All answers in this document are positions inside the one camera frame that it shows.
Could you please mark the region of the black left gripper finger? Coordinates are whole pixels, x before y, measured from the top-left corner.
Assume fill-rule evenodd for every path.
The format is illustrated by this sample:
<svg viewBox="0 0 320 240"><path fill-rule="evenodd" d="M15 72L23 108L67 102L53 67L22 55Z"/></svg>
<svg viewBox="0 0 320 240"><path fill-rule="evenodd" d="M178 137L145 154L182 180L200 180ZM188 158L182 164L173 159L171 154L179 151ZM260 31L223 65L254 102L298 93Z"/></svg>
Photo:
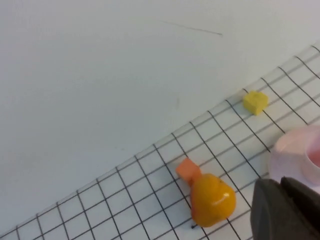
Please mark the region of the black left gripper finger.
<svg viewBox="0 0 320 240"><path fill-rule="evenodd" d="M259 179L250 225L254 240L318 240L320 194L291 177Z"/></svg>

